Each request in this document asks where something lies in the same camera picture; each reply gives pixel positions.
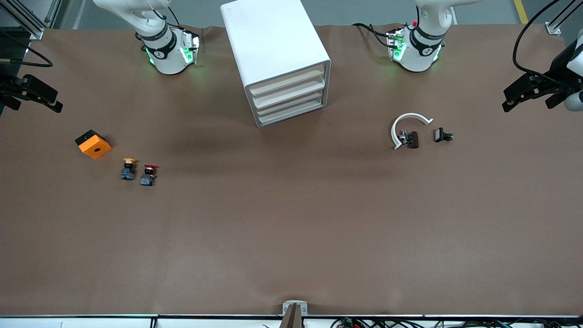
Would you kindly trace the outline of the white drawer cabinet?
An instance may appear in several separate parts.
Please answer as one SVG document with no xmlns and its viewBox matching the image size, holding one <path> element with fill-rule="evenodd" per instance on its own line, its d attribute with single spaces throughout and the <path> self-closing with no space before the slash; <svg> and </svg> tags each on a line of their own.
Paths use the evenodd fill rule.
<svg viewBox="0 0 583 328">
<path fill-rule="evenodd" d="M 327 105 L 331 59 L 301 0 L 235 0 L 220 11 L 255 122 L 262 108 L 251 103 L 251 85 L 317 65 Z"/>
</svg>

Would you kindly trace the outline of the red push button switch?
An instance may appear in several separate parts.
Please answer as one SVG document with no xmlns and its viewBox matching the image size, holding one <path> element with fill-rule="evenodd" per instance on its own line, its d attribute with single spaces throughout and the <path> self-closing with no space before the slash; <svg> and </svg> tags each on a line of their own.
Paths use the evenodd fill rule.
<svg viewBox="0 0 583 328">
<path fill-rule="evenodd" d="M 157 168 L 156 165 L 144 164 L 143 174 L 140 176 L 140 185 L 147 187 L 154 186 Z"/>
</svg>

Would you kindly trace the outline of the white table edge rail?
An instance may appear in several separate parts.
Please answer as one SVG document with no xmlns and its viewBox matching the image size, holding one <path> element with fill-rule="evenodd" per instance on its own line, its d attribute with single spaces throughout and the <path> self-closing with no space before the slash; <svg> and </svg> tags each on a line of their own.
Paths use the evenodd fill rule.
<svg viewBox="0 0 583 328">
<path fill-rule="evenodd" d="M 9 315 L 0 328 L 583 328 L 583 315 Z"/>
</svg>

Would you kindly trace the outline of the white plastic drawer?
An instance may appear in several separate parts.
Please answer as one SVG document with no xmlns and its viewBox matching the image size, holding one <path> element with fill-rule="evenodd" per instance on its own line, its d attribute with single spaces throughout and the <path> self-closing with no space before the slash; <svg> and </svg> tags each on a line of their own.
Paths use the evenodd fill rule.
<svg viewBox="0 0 583 328">
<path fill-rule="evenodd" d="M 323 77 L 314 77 L 306 81 L 291 84 L 287 87 L 275 88 L 271 91 L 254 95 L 251 98 L 251 103 L 256 108 L 266 108 L 298 96 L 306 95 L 310 92 L 320 91 L 325 85 L 326 83 Z"/>
<path fill-rule="evenodd" d="M 322 107 L 323 107 L 323 104 L 321 103 L 321 105 L 319 105 L 319 106 L 314 106 L 312 108 L 306 108 L 306 110 L 304 110 L 304 111 L 298 111 L 298 112 L 295 112 L 295 113 L 289 113 L 287 115 L 277 116 L 275 118 L 271 117 L 272 120 L 262 120 L 262 118 L 260 118 L 258 116 L 258 114 L 257 114 L 256 124 L 258 125 L 258 127 L 264 127 L 264 126 L 267 126 L 267 125 L 275 124 L 275 123 L 277 123 L 279 121 L 284 121 L 284 120 L 287 120 L 287 119 L 290 119 L 290 118 L 294 118 L 296 116 L 299 116 L 299 115 L 302 115 L 302 114 L 305 114 L 305 113 L 308 113 L 308 112 L 311 112 L 311 111 L 314 111 L 314 110 L 321 109 Z"/>
<path fill-rule="evenodd" d="M 249 87 L 249 92 L 252 95 L 262 95 L 263 93 L 279 90 L 283 87 L 289 87 L 295 83 L 300 83 L 312 79 L 313 77 L 322 76 L 324 72 L 325 66 L 317 65 L 281 77 L 276 77 L 275 79 L 251 85 Z"/>
<path fill-rule="evenodd" d="M 322 103 L 322 91 L 310 92 L 306 95 L 298 96 L 293 99 L 279 102 L 275 105 L 268 106 L 258 110 L 258 116 L 262 120 L 272 120 L 271 117 L 287 115 L 298 111 L 304 111 L 306 108 L 319 106 Z"/>
</svg>

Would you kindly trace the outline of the grey metal bracket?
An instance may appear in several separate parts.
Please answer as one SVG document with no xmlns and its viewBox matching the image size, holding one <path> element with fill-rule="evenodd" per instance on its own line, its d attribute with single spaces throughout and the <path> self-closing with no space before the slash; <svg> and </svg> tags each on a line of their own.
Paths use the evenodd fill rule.
<svg viewBox="0 0 583 328">
<path fill-rule="evenodd" d="M 287 300 L 282 304 L 282 315 L 285 316 L 288 309 L 295 309 L 296 312 L 300 313 L 301 317 L 309 315 L 308 302 L 303 300 Z"/>
</svg>

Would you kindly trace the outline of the white curved plastic arc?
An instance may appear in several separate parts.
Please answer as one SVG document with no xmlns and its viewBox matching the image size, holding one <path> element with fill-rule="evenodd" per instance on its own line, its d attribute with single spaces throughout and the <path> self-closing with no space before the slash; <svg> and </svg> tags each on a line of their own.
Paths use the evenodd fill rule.
<svg viewBox="0 0 583 328">
<path fill-rule="evenodd" d="M 404 113 L 404 114 L 401 114 L 400 116 L 398 116 L 394 120 L 394 122 L 392 123 L 391 131 L 390 131 L 391 139 L 392 139 L 392 142 L 394 143 L 394 150 L 399 149 L 404 144 L 396 132 L 396 127 L 401 120 L 405 120 L 405 119 L 409 119 L 409 118 L 421 121 L 425 125 L 431 124 L 434 120 L 433 118 L 427 118 L 427 117 L 425 117 L 421 114 L 418 114 L 418 113 Z"/>
</svg>

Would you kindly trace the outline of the aluminium frame profile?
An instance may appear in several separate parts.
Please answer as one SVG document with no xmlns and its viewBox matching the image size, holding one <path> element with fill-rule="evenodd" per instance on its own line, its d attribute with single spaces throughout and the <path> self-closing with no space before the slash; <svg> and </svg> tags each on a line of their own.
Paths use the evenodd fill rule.
<svg viewBox="0 0 583 328">
<path fill-rule="evenodd" d="M 569 0 L 568 4 L 564 6 L 552 19 L 545 21 L 545 28 L 549 35 L 559 36 L 562 34 L 561 25 L 572 16 L 577 9 L 583 5 L 583 0 Z"/>
<path fill-rule="evenodd" d="M 41 40 L 44 31 L 56 26 L 64 0 L 0 0 L 0 27 L 22 28 L 32 39 Z"/>
</svg>

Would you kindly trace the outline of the orange box with hole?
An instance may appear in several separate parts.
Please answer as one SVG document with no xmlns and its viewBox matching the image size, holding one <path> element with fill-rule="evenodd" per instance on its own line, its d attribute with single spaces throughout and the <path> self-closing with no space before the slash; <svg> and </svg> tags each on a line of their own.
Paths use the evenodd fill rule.
<svg viewBox="0 0 583 328">
<path fill-rule="evenodd" d="M 77 137 L 75 143 L 83 154 L 92 159 L 99 159 L 112 149 L 108 141 L 93 129 Z"/>
</svg>

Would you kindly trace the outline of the brown table mat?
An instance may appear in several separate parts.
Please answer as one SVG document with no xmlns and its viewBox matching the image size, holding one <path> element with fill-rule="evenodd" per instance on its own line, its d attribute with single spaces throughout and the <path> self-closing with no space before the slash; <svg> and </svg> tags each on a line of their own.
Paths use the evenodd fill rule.
<svg viewBox="0 0 583 328">
<path fill-rule="evenodd" d="M 265 128 L 223 28 L 177 76 L 132 31 L 46 31 L 54 66 L 21 72 L 62 112 L 0 116 L 0 315 L 583 314 L 583 113 L 503 111 L 519 29 L 454 26 L 409 73 L 362 29 L 318 27 L 326 108 Z M 404 113 L 434 120 L 401 120 L 420 145 L 394 150 Z M 75 143 L 90 129 L 99 159 Z"/>
</svg>

